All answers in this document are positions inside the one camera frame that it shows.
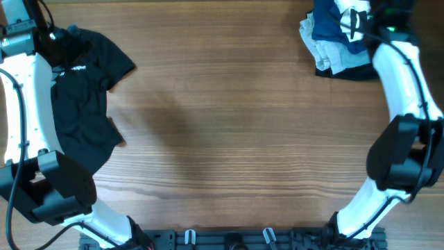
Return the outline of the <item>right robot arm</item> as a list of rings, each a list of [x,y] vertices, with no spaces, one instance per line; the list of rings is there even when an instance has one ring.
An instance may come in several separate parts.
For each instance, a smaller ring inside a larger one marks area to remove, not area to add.
[[[319,236],[322,249],[362,249],[376,225],[399,203],[410,204],[443,172],[443,112],[420,65],[410,24],[414,1],[369,1],[346,27],[362,33],[382,82],[390,123],[370,147],[367,178]]]

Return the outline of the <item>black t-shirt with logo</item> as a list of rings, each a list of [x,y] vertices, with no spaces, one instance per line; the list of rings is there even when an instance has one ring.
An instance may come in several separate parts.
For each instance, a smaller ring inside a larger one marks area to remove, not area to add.
[[[51,101],[63,153],[91,174],[109,160],[123,138],[107,116],[107,93],[136,68],[105,35],[72,24],[55,35],[69,62],[53,68]]]

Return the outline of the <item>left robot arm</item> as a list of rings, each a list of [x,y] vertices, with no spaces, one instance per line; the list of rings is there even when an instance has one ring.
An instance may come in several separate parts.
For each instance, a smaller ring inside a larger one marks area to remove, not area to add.
[[[33,223],[74,228],[102,249],[152,249],[132,218],[97,197],[93,179],[122,142],[106,115],[106,93],[134,62],[100,33],[56,27],[43,1],[2,1],[1,9],[8,244],[16,248],[17,211]]]

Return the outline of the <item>white t-shirt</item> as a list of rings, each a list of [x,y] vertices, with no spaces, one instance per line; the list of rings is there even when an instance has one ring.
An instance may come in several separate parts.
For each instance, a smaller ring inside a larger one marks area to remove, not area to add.
[[[368,0],[334,0],[341,14],[341,30],[350,42],[363,39],[364,24],[370,12]]]

